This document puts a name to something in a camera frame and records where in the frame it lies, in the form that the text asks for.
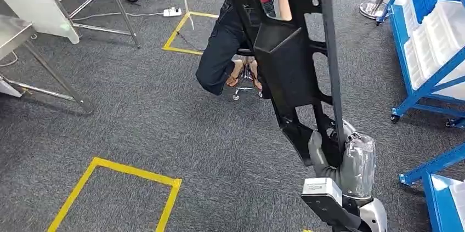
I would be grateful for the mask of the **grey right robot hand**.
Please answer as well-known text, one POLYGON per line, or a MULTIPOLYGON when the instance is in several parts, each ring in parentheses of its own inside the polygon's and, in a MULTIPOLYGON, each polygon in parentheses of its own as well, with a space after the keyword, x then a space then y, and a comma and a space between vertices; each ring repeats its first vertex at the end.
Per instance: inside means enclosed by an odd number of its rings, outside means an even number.
POLYGON ((322 149, 322 136, 314 131, 308 143, 310 158, 314 171, 319 178, 331 178, 341 189, 343 195, 355 199, 372 197, 375 173, 375 143, 369 135, 356 131, 343 120, 345 134, 345 151, 342 164, 338 167, 329 165, 322 149))

